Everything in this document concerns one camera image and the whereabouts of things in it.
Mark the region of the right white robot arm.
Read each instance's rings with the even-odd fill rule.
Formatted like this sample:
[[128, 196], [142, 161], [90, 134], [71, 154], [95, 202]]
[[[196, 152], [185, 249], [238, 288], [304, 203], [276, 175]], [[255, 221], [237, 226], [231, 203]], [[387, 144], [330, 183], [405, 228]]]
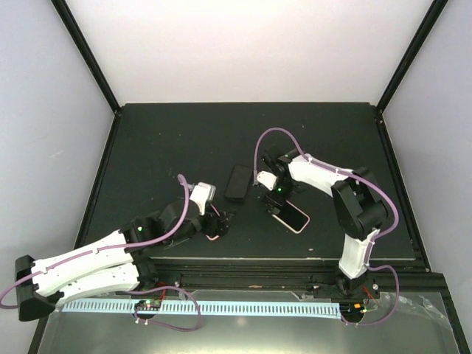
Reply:
[[342, 297], [352, 297], [362, 288], [367, 275], [367, 256], [374, 236], [388, 217], [386, 203], [375, 191], [374, 175], [366, 168], [341, 169], [302, 155], [294, 149], [281, 153], [276, 147], [262, 156], [268, 171], [256, 172], [256, 184], [267, 189], [263, 203], [271, 216], [293, 233], [301, 233], [310, 221], [308, 214], [294, 206], [291, 196], [300, 184], [306, 184], [333, 199], [344, 245], [334, 286]]

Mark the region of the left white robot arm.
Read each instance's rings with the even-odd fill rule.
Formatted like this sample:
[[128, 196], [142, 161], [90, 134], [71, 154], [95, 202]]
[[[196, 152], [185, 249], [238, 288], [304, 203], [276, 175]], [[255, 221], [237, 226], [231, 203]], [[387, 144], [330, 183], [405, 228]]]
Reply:
[[15, 260], [15, 309], [22, 322], [43, 318], [75, 299], [138, 290], [151, 294], [158, 276], [145, 256], [152, 246], [170, 248], [203, 234], [224, 236], [235, 216], [182, 199], [162, 211], [134, 218], [104, 238], [47, 259], [24, 255]]

